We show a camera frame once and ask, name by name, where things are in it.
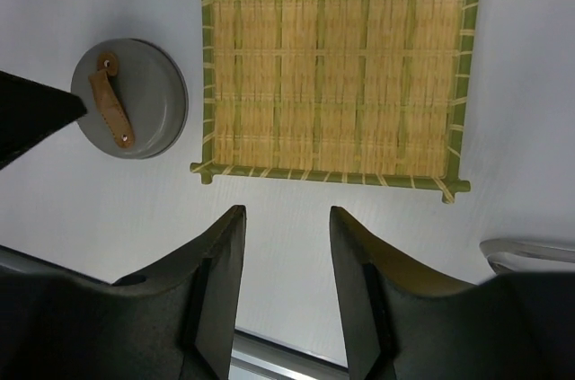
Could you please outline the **stainless steel tongs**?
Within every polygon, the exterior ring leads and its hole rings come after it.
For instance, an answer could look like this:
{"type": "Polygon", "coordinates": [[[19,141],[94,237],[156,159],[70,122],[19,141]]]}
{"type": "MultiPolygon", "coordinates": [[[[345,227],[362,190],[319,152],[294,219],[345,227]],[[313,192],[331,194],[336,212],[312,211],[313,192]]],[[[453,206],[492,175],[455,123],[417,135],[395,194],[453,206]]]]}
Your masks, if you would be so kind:
{"type": "Polygon", "coordinates": [[[480,249],[496,274],[508,272],[573,272],[574,245],[534,239],[494,238],[480,249]]]}

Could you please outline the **bamboo woven tray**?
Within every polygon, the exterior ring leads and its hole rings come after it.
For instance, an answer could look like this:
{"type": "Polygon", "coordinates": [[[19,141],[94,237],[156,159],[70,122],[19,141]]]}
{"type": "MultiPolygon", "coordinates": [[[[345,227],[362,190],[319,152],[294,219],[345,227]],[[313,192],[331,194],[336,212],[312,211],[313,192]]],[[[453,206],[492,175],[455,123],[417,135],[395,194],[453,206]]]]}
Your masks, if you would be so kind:
{"type": "Polygon", "coordinates": [[[203,183],[437,190],[459,175],[480,0],[201,0],[203,183]]]}

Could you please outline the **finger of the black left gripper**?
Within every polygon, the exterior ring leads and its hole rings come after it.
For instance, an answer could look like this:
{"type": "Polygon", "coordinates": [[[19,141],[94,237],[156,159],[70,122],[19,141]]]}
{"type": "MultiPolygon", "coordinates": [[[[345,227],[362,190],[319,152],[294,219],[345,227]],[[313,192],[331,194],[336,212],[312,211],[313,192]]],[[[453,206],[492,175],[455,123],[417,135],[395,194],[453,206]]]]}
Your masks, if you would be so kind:
{"type": "Polygon", "coordinates": [[[0,94],[2,168],[87,113],[80,97],[6,72],[0,94]]]}

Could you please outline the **grey canister lid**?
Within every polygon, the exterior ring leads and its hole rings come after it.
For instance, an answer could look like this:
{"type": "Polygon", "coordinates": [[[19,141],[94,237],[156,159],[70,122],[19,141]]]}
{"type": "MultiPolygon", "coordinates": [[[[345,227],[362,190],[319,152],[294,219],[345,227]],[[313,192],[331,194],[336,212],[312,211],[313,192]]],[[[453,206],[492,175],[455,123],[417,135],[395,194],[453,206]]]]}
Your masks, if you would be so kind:
{"type": "Polygon", "coordinates": [[[143,160],[167,151],[188,113],[185,80],[174,60],[153,43],[123,38],[87,50],[75,67],[71,93],[87,109],[78,125],[107,155],[143,160]]]}

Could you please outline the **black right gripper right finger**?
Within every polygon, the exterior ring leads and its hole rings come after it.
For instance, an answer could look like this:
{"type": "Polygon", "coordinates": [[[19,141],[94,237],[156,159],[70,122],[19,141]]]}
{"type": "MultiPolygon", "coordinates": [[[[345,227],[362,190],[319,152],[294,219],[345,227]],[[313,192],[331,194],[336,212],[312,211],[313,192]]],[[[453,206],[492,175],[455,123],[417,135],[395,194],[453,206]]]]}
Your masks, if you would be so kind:
{"type": "Polygon", "coordinates": [[[571,379],[574,276],[474,285],[413,259],[341,207],[330,243],[353,379],[571,379]]]}

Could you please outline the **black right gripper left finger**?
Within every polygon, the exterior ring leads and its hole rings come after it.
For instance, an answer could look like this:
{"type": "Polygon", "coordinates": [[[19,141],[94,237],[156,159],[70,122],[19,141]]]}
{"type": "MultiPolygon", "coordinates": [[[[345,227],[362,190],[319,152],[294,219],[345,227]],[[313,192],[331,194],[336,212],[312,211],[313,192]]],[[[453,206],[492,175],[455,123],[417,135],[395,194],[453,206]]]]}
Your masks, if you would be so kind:
{"type": "Polygon", "coordinates": [[[234,206],[113,283],[3,248],[2,378],[227,378],[245,230],[234,206]]]}

